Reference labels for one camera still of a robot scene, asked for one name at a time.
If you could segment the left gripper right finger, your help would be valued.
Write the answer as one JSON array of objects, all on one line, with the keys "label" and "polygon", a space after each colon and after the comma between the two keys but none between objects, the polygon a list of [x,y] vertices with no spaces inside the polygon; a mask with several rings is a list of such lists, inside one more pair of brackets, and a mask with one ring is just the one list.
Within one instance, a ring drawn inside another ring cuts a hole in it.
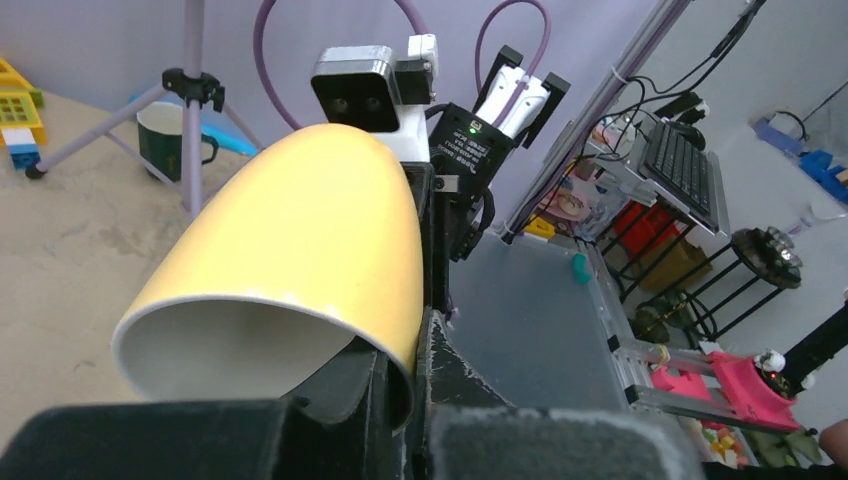
[{"label": "left gripper right finger", "polygon": [[701,479],[672,421],[643,412],[518,408],[459,354],[438,311],[419,336],[418,479]]}]

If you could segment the yellow mug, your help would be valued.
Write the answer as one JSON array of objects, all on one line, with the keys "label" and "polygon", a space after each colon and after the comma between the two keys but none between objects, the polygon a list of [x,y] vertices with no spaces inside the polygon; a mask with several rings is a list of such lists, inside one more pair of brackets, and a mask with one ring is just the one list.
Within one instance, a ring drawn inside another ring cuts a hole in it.
[{"label": "yellow mug", "polygon": [[178,239],[111,349],[147,401],[281,397],[354,339],[394,367],[394,429],[414,407],[424,311],[418,212],[395,154],[342,124],[266,148]]}]

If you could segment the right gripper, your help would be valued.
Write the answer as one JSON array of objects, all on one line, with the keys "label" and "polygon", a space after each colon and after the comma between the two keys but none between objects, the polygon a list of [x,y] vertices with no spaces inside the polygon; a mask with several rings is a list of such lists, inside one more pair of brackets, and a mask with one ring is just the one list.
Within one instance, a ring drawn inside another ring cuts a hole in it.
[{"label": "right gripper", "polygon": [[424,115],[438,118],[428,137],[435,173],[456,180],[456,186],[447,190],[450,259],[465,260],[495,218],[491,183],[517,142],[453,103],[430,106]]}]

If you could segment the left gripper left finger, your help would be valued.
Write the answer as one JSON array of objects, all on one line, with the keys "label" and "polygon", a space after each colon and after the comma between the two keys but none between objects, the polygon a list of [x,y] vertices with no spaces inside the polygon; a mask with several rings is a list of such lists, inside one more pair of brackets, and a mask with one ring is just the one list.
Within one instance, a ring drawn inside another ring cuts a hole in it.
[{"label": "left gripper left finger", "polygon": [[1,456],[5,479],[383,479],[398,373],[351,341],[278,399],[63,406]]}]

